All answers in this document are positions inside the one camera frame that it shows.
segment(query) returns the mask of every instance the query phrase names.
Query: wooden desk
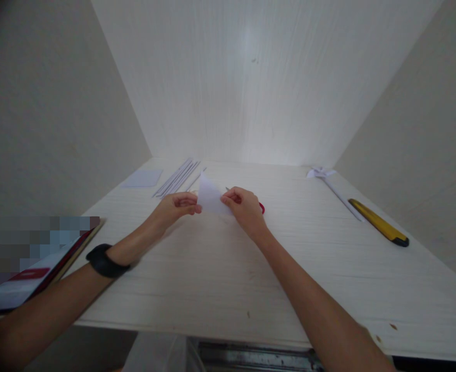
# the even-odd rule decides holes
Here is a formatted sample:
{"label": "wooden desk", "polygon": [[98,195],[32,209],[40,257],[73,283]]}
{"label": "wooden desk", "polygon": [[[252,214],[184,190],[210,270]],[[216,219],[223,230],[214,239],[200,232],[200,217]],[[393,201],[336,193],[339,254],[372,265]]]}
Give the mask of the wooden desk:
{"label": "wooden desk", "polygon": [[[69,272],[95,245],[135,229],[159,202],[153,192],[182,162],[151,159],[143,168],[164,169],[156,188],[118,187],[91,207],[85,215],[107,222]],[[259,196],[275,237],[384,352],[456,360],[456,275],[408,232],[408,248],[387,241],[321,180],[306,179],[305,167],[203,161],[183,187],[205,166],[219,190],[238,185]],[[340,175],[331,180],[398,227]],[[208,213],[183,217],[77,324],[310,346],[257,247],[233,217]]]}

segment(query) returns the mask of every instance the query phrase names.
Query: red scissors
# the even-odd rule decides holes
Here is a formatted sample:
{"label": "red scissors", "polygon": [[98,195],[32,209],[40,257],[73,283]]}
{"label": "red scissors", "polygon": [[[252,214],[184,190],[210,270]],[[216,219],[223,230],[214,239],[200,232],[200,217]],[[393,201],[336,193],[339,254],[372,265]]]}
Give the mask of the red scissors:
{"label": "red scissors", "polygon": [[261,203],[261,202],[259,202],[259,206],[260,206],[260,209],[262,210],[262,214],[264,214],[264,212],[265,212],[265,208],[264,208],[264,206],[262,205],[262,203]]}

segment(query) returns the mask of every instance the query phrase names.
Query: white paper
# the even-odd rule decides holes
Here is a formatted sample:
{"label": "white paper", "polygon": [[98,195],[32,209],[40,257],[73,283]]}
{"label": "white paper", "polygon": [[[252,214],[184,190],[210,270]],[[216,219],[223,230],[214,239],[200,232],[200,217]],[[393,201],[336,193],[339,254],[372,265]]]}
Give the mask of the white paper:
{"label": "white paper", "polygon": [[202,212],[212,212],[218,214],[231,214],[231,209],[221,201],[221,193],[216,185],[206,177],[204,172],[200,173],[200,186],[198,188],[197,204],[202,206]]}
{"label": "white paper", "polygon": [[159,177],[161,176],[162,169],[157,170],[146,170],[139,169],[133,173],[126,181],[121,185],[122,188],[145,188],[152,187],[157,184]]}
{"label": "white paper", "polygon": [[324,170],[323,167],[312,167],[311,170],[309,170],[309,173],[307,173],[307,178],[312,178],[312,177],[327,177],[332,174],[336,173],[335,170]]}

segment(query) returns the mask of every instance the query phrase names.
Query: black wristband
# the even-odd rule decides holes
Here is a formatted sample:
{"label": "black wristband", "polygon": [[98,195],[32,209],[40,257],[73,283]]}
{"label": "black wristband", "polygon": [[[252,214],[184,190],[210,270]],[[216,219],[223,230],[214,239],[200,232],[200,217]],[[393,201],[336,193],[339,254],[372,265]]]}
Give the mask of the black wristband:
{"label": "black wristband", "polygon": [[93,269],[102,276],[115,278],[126,273],[131,265],[122,266],[113,262],[105,253],[111,247],[112,245],[110,244],[97,245],[87,254],[86,259],[90,262]]}

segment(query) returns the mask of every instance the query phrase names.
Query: hand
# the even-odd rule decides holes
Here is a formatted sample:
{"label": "hand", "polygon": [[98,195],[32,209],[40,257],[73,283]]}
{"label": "hand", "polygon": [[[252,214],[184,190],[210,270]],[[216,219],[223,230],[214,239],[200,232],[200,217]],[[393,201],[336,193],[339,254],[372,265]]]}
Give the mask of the hand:
{"label": "hand", "polygon": [[202,207],[197,205],[197,195],[189,192],[170,194],[162,199],[145,222],[161,237],[180,217],[201,212]]}
{"label": "hand", "polygon": [[252,240],[255,241],[268,230],[260,210],[259,199],[252,191],[234,187],[221,197],[221,201],[231,209],[242,229]]}
{"label": "hand", "polygon": [[201,212],[202,207],[197,205],[195,194],[185,192],[166,195],[145,222],[109,248],[107,256],[117,264],[129,265],[138,260],[180,217]]}

